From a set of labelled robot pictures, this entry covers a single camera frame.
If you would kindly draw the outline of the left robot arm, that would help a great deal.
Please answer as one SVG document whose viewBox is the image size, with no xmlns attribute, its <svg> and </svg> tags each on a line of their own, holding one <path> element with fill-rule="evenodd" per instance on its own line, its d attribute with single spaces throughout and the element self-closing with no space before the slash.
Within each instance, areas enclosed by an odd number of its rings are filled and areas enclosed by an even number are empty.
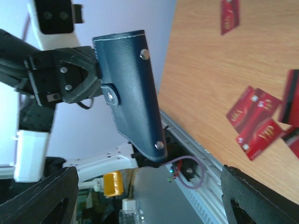
<svg viewBox="0 0 299 224">
<path fill-rule="evenodd" d="M 0 80 L 24 94 L 19 112 L 19 139 L 14 179 L 32 186 L 0 206 L 3 224 L 68 224 L 75 208 L 78 183 L 96 176 L 136 168 L 134 148 L 124 144 L 80 166 L 63 167 L 46 158 L 56 105 L 79 103 L 100 95 L 101 73 L 89 46 L 41 51 L 2 30 Z"/>
</svg>

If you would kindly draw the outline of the aluminium rail frame front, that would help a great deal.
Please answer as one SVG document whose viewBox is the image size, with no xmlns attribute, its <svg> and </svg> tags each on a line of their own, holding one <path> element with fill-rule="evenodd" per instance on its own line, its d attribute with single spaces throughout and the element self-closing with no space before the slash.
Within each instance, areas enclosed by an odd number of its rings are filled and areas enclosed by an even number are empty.
<svg viewBox="0 0 299 224">
<path fill-rule="evenodd" d="M 220 179 L 223 165 L 165 112 L 160 110 L 160 114 L 163 125 L 168 126 L 166 129 L 189 151 L 189 153 L 196 156 L 205 165 L 208 173 L 215 179 Z"/>
</svg>

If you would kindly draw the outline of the left controller board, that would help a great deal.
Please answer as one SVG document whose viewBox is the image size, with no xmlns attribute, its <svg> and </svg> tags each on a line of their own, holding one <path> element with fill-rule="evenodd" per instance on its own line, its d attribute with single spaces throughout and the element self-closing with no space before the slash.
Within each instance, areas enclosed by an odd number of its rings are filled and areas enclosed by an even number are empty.
<svg viewBox="0 0 299 224">
<path fill-rule="evenodd" d="M 178 179 L 181 183 L 183 183 L 183 179 L 181 178 L 181 168 L 182 168 L 182 161 L 179 160 L 171 165 L 170 168 L 170 177 L 168 177 L 168 182 L 173 182 L 174 180 Z"/>
</svg>

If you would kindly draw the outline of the red card far left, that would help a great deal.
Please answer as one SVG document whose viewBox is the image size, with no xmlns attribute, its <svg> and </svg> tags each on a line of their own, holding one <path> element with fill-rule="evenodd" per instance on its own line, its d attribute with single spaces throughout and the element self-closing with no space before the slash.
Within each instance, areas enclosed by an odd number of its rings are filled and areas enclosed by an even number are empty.
<svg viewBox="0 0 299 224">
<path fill-rule="evenodd" d="M 232 31 L 240 25 L 240 1 L 221 0 L 221 35 Z"/>
</svg>

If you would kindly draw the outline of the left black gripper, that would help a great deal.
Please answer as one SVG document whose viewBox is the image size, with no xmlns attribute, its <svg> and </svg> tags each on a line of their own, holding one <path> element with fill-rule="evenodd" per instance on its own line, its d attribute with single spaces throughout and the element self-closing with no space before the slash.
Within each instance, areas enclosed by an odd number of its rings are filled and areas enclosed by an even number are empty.
<svg viewBox="0 0 299 224">
<path fill-rule="evenodd" d="M 90 98 L 99 83 L 98 63 L 90 46 L 56 49 L 55 55 L 53 50 L 37 51 L 24 64 L 40 106 L 80 102 Z"/>
</svg>

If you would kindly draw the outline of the clear plastic bottle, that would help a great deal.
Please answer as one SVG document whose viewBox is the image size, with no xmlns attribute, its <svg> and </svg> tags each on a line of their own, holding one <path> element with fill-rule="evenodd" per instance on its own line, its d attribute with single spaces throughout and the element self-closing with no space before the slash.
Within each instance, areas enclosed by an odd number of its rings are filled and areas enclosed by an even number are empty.
<svg viewBox="0 0 299 224">
<path fill-rule="evenodd" d="M 135 199 L 122 199 L 122 209 L 119 212 L 119 224 L 145 224 L 142 210 L 139 210 Z"/>
</svg>

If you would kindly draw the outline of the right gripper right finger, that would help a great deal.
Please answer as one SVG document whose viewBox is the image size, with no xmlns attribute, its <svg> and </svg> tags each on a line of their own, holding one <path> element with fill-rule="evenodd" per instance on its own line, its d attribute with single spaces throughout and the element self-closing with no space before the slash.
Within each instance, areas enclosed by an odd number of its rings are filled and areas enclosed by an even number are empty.
<svg viewBox="0 0 299 224">
<path fill-rule="evenodd" d="M 240 169 L 224 165 L 222 201 L 230 224 L 297 224 L 299 205 Z"/>
</svg>

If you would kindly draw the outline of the red VIP card bottom left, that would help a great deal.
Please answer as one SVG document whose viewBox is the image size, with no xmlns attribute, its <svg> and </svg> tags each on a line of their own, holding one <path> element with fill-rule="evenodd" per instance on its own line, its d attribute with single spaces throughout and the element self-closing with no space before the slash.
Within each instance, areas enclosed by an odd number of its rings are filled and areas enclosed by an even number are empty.
<svg viewBox="0 0 299 224">
<path fill-rule="evenodd" d="M 254 89 L 252 86 L 248 86 L 226 114 L 226 118 L 238 133 L 241 133 L 245 128 L 258 99 L 263 93 L 262 89 Z"/>
</svg>

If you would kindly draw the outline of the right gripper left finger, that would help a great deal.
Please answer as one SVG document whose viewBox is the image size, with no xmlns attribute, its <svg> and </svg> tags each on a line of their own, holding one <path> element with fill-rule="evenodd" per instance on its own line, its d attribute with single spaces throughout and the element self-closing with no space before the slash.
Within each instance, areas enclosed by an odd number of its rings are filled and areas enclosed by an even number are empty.
<svg viewBox="0 0 299 224">
<path fill-rule="evenodd" d="M 2 224 L 69 224 L 78 196 L 75 167 L 65 167 L 0 206 Z"/>
</svg>

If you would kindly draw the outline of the yellow capacitor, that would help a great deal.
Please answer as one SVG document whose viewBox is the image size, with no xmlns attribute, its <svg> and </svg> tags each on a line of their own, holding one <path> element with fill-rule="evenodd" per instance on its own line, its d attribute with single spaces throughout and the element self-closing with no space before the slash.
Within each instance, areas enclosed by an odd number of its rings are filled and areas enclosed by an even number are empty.
<svg viewBox="0 0 299 224">
<path fill-rule="evenodd" d="M 119 170 L 103 175 L 103 190 L 106 197 L 120 196 L 124 192 L 122 174 Z"/>
</svg>

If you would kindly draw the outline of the blue leather card holder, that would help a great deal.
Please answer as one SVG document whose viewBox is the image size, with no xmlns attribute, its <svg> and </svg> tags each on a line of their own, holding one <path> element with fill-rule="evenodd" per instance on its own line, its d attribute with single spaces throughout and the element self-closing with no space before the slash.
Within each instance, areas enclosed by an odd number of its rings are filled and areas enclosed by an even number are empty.
<svg viewBox="0 0 299 224">
<path fill-rule="evenodd" d="M 167 157 L 144 30 L 93 38 L 101 89 L 117 131 L 147 159 Z"/>
</svg>

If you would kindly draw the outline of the dark red stripe card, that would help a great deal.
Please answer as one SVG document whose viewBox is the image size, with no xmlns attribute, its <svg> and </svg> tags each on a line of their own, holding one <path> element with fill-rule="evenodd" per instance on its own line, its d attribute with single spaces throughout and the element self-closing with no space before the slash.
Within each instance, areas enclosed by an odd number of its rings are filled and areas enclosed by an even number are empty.
<svg viewBox="0 0 299 224">
<path fill-rule="evenodd" d="M 299 127 L 299 70 L 290 70 L 287 76 L 279 122 Z"/>
</svg>

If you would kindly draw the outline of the red vip card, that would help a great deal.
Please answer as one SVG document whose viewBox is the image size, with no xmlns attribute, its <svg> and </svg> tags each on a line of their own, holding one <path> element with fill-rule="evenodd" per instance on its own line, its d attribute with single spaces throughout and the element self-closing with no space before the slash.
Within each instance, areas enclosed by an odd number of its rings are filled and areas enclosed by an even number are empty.
<svg viewBox="0 0 299 224">
<path fill-rule="evenodd" d="M 262 89 L 254 89 L 252 86 L 248 86 L 226 114 L 226 118 L 238 133 L 241 133 L 245 128 L 258 99 L 263 93 Z"/>
<path fill-rule="evenodd" d="M 244 128 L 235 140 L 252 161 L 283 133 L 284 130 L 281 126 L 274 119 L 268 117 L 255 127 Z"/>
</svg>

